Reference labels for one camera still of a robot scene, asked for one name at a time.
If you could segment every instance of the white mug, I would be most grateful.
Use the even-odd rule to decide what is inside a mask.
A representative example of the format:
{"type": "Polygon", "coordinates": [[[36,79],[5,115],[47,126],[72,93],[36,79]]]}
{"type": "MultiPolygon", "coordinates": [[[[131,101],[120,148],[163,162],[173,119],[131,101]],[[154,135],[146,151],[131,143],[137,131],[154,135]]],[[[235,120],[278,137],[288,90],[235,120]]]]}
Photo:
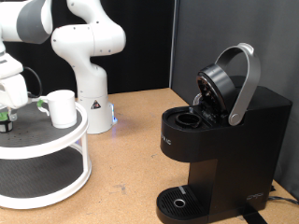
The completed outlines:
{"type": "Polygon", "coordinates": [[[50,116],[55,128],[65,129],[77,123],[77,111],[75,106],[75,93],[73,91],[53,91],[46,98],[37,102],[41,112],[50,116]],[[43,103],[49,105],[49,111],[42,107],[43,103]]]}

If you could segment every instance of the green object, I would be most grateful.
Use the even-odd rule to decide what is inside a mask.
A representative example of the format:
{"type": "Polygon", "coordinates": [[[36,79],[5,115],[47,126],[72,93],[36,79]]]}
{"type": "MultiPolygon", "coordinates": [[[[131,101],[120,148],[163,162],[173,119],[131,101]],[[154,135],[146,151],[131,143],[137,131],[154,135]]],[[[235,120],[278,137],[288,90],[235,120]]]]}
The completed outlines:
{"type": "Polygon", "coordinates": [[[43,100],[39,100],[39,101],[37,102],[37,107],[41,107],[42,104],[44,104],[44,101],[43,101],[43,100]]]}
{"type": "Polygon", "coordinates": [[[8,120],[8,112],[0,113],[0,121],[8,120]]]}

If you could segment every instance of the coffee maker handle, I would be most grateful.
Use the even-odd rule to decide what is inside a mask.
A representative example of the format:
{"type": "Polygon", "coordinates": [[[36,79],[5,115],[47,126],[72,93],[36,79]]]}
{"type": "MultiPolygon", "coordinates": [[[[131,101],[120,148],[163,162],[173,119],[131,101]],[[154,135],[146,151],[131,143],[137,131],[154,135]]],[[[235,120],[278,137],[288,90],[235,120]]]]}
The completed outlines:
{"type": "Polygon", "coordinates": [[[245,53],[248,62],[248,72],[240,93],[237,96],[235,105],[229,116],[229,124],[235,126],[241,122],[249,106],[251,98],[258,86],[261,77],[260,59],[254,52],[254,48],[245,43],[226,49],[215,62],[216,65],[225,70],[227,64],[239,53],[245,53]]]}

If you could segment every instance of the coffee maker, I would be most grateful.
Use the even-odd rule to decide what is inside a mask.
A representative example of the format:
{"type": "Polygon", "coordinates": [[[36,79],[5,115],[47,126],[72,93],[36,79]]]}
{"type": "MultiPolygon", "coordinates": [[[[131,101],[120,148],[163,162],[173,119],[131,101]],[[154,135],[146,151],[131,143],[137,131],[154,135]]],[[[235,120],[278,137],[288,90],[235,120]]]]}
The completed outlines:
{"type": "Polygon", "coordinates": [[[188,184],[157,198],[163,223],[211,223],[265,208],[292,102],[258,86],[260,74],[252,46],[230,47],[198,73],[194,105],[163,113],[162,152],[190,163],[188,184]],[[241,84],[224,71],[239,53],[248,62],[241,84]]]}

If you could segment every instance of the power cord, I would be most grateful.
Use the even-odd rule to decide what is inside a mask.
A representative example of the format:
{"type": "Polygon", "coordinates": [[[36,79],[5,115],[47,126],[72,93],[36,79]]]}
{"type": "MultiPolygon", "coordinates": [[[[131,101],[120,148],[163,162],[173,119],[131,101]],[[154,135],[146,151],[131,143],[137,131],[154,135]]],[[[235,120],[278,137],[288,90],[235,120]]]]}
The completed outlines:
{"type": "Polygon", "coordinates": [[[30,67],[23,67],[23,68],[30,71],[32,74],[35,75],[35,77],[38,81],[38,85],[39,85],[39,94],[38,95],[33,95],[31,92],[28,91],[28,97],[29,98],[38,98],[39,96],[41,96],[41,94],[43,92],[43,87],[41,85],[40,78],[39,78],[38,74],[34,70],[32,70],[30,67]]]}
{"type": "Polygon", "coordinates": [[[272,196],[272,197],[268,198],[268,201],[274,201],[274,200],[285,200],[285,201],[288,201],[290,203],[294,203],[294,204],[299,205],[299,202],[296,201],[296,200],[293,200],[293,199],[286,199],[286,198],[281,198],[281,197],[278,197],[278,196],[272,196]]]}

